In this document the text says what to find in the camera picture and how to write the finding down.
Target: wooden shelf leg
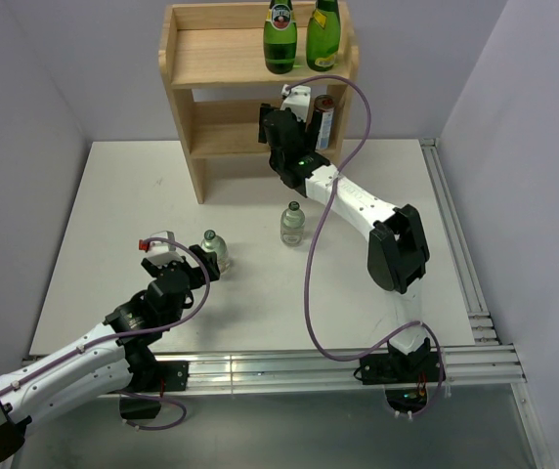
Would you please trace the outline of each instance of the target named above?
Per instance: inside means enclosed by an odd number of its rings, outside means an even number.
[[[168,90],[167,95],[175,126],[180,136],[186,164],[189,168],[189,173],[191,173],[194,195],[198,203],[203,203],[205,199],[205,160],[193,159],[191,157],[194,127],[193,90]]]

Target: white table surface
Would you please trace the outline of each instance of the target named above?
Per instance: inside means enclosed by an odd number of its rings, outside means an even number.
[[[356,141],[345,143],[344,153]],[[280,214],[298,200],[311,235],[323,207],[286,188],[266,159],[215,161],[203,205],[178,142],[95,143],[32,342],[46,355],[82,335],[151,278],[138,240],[163,230],[185,245],[215,230],[233,265],[212,284],[204,309],[151,348],[160,353],[313,350],[303,318],[303,276],[310,242],[280,241]],[[420,212],[431,259],[423,279],[424,320],[447,346],[474,345],[438,205],[418,141],[369,141],[346,174],[381,199]],[[329,349],[372,345],[394,328],[390,293],[366,271],[367,245],[331,216],[315,256],[312,312]],[[201,297],[201,290],[195,298]]]

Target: cable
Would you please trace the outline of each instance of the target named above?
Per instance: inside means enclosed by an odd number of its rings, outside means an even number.
[[[365,379],[363,378],[363,371],[364,369],[362,368],[362,366],[358,366],[355,370],[354,370],[354,378],[356,378],[358,381],[360,381],[361,383],[366,383]],[[396,384],[397,380],[394,378],[386,378],[386,381],[388,383],[384,383],[384,380],[378,380],[377,384]]]
[[[95,347],[96,345],[99,345],[101,343],[107,342],[108,340],[112,340],[112,339],[120,339],[120,338],[123,338],[123,337],[134,337],[134,336],[138,336],[138,335],[156,334],[156,333],[160,333],[160,332],[166,332],[167,330],[171,329],[172,327],[182,325],[185,322],[188,322],[189,320],[194,318],[196,316],[196,314],[201,310],[203,305],[205,304],[206,300],[208,299],[208,295],[210,294],[210,274],[208,273],[208,270],[203,265],[203,262],[201,262],[201,260],[188,247],[186,247],[184,244],[181,244],[177,241],[173,241],[171,239],[167,239],[167,238],[164,238],[164,237],[148,237],[147,239],[144,240],[144,242],[146,242],[146,243],[154,242],[154,241],[165,242],[167,244],[170,244],[172,246],[175,246],[177,248],[182,249],[184,252],[189,254],[194,259],[195,262],[197,262],[199,264],[199,266],[201,267],[201,271],[203,272],[203,279],[205,280],[205,291],[203,292],[203,297],[201,298],[201,301],[199,301],[199,304],[193,310],[192,313],[190,313],[189,315],[187,315],[185,318],[183,318],[181,320],[177,320],[175,322],[163,325],[161,327],[153,327],[151,329],[142,329],[142,330],[132,330],[132,331],[129,331],[129,332],[119,332],[119,333],[116,333],[116,334],[106,335],[104,337],[100,337],[99,339],[95,339],[95,340],[92,340],[92,341],[87,342],[86,344],[84,344],[84,352],[86,352],[87,350],[89,350],[92,347]],[[42,368],[39,368],[39,369],[33,371],[32,373],[28,374],[26,377],[24,377],[22,379],[19,379],[18,381],[19,381],[20,386],[23,386],[24,384],[30,382],[34,378],[37,378],[41,374],[55,368],[59,364],[62,364],[64,362],[66,362],[67,360],[69,360],[69,359],[71,359],[71,358],[73,358],[76,355],[79,355],[81,353],[82,352],[80,352],[78,349],[74,349],[72,351],[67,352],[66,354],[64,354],[64,355],[58,357],[57,359],[55,359],[54,361],[52,361],[50,363],[47,363]],[[3,396],[6,396],[8,393],[13,391],[14,389],[15,388],[12,385],[3,388],[2,390],[0,390],[0,398],[3,397]],[[179,405],[179,403],[174,404],[174,405],[177,405],[179,407],[184,407],[183,405]]]
[[[123,395],[123,396],[127,396],[128,398],[134,398],[134,399],[143,399],[145,401],[154,401],[157,403],[167,403],[167,404],[171,404],[174,405],[176,407],[179,407],[182,410],[182,416],[180,418],[178,418],[177,420],[175,420],[174,422],[171,422],[167,425],[159,425],[156,427],[149,427],[147,425],[139,425],[136,422],[132,422],[130,420],[125,420],[125,424],[129,425],[130,427],[133,427],[137,430],[143,430],[146,432],[158,432],[160,430],[168,430],[170,428],[176,427],[178,425],[180,425],[184,419],[186,418],[187,413],[189,413],[186,409],[186,406],[184,404],[182,404],[179,401],[176,401],[174,399],[170,399],[170,398],[162,398],[162,397],[156,397],[156,396],[146,396],[143,394],[136,394],[136,393],[128,393],[127,391],[117,391],[119,394]]]
[[[317,242],[319,242],[319,236],[321,236],[321,232],[323,230],[323,225],[325,224],[325,221],[327,220],[327,216],[329,215],[329,212],[331,211],[331,206],[333,205],[334,199],[336,198],[336,194],[338,192],[338,180],[340,178],[340,174],[342,173],[342,170],[347,166],[347,164],[349,164],[351,162],[351,160],[356,156],[356,154],[358,154],[358,152],[365,145],[366,139],[368,139],[368,135],[370,134],[370,123],[371,123],[371,119],[372,119],[371,112],[370,112],[370,104],[368,103],[368,99],[366,98],[365,93],[360,89],[360,87],[356,83],[354,83],[352,80],[350,80],[348,78],[345,78],[343,76],[331,75],[331,74],[330,75],[324,74],[324,75],[312,76],[310,78],[305,78],[303,80],[300,80],[300,81],[288,86],[288,90],[294,88],[295,86],[304,85],[306,83],[310,83],[311,81],[322,80],[322,79],[342,81],[343,83],[346,83],[347,85],[351,86],[356,91],[356,93],[358,93],[358,95],[360,95],[360,98],[362,99],[363,103],[365,104],[366,127],[365,127],[365,133],[363,134],[362,139],[360,140],[358,145],[354,148],[354,150],[351,153],[349,153],[349,155],[345,159],[343,159],[343,161],[338,166],[338,171],[337,171],[338,176],[333,179],[333,182],[332,182],[332,185],[331,185],[331,194],[329,196],[329,201],[327,202],[327,205],[325,206],[325,209],[322,212],[321,219],[319,220],[319,224],[317,225],[317,228],[315,229],[315,232],[312,236],[312,243],[310,244],[310,249],[308,250],[308,260],[306,261],[306,274],[305,274],[304,291],[303,291],[303,304],[304,304],[303,306],[304,306],[304,314],[305,314],[305,318],[306,318],[306,327],[308,328],[308,334],[310,335],[310,339],[314,343],[317,350],[324,357],[326,357],[330,360],[333,360],[335,362],[352,362],[354,360],[359,360],[359,359],[367,356],[368,354],[374,352],[379,347],[381,347],[384,343],[388,342],[390,339],[392,339],[394,336],[396,336],[397,334],[399,334],[403,330],[406,330],[410,327],[414,327],[414,326],[417,326],[417,325],[423,326],[427,330],[427,332],[429,332],[429,335],[431,335],[431,337],[434,339],[434,344],[436,345],[436,352],[438,353],[438,360],[439,360],[439,363],[440,363],[438,387],[436,389],[436,393],[434,394],[434,398],[435,398],[436,396],[438,396],[438,394],[440,394],[440,389],[443,385],[443,380],[444,380],[444,376],[445,376],[445,374],[444,374],[444,368],[445,367],[444,367],[444,364],[443,364],[443,358],[442,358],[442,354],[441,354],[440,344],[438,343],[438,339],[436,339],[436,336],[434,335],[434,332],[432,331],[432,329],[427,324],[425,324],[424,322],[422,322],[420,320],[414,320],[412,322],[408,322],[407,324],[404,324],[401,327],[398,327],[397,329],[393,330],[390,334],[388,334],[386,337],[384,337],[382,340],[377,342],[375,345],[373,345],[369,349],[367,349],[363,352],[360,352],[358,354],[355,354],[355,355],[350,355],[350,356],[335,356],[335,355],[331,354],[330,352],[328,352],[326,349],[324,349],[323,346],[321,345],[321,342],[319,342],[319,339],[317,339],[314,328],[312,326],[312,318],[311,318],[311,315],[310,315],[310,277],[312,276],[312,265],[314,263],[315,249],[317,247]],[[422,410],[417,412],[415,415],[419,415],[423,411],[425,411],[427,408],[429,408],[432,401],[434,401],[434,398],[430,399],[429,402],[427,403],[427,405]]]

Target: bottle label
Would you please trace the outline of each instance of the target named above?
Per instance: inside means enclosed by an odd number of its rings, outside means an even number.
[[[299,234],[282,234],[281,239],[286,244],[299,244],[301,242],[301,236]]]
[[[331,56],[327,56],[327,57],[320,57],[318,59],[315,60],[315,65],[316,66],[332,66],[336,63],[336,54],[332,54]]]
[[[334,109],[331,109],[322,114],[321,129],[319,130],[319,137],[317,138],[316,150],[327,149],[329,147],[329,137],[331,136],[331,124],[334,118]]]
[[[269,9],[267,21],[278,31],[284,31],[290,26],[292,12],[286,5],[274,5]]]
[[[318,8],[312,13],[312,18],[315,19],[317,24],[325,29],[325,25],[327,24],[327,17],[319,10]]]

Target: cylindrical can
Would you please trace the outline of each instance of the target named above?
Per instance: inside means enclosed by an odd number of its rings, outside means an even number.
[[[321,121],[316,149],[327,149],[329,147],[329,136],[331,135],[331,123],[334,118],[335,107],[334,99],[330,95],[320,95],[315,98],[313,122],[315,121],[315,116],[317,121]]]

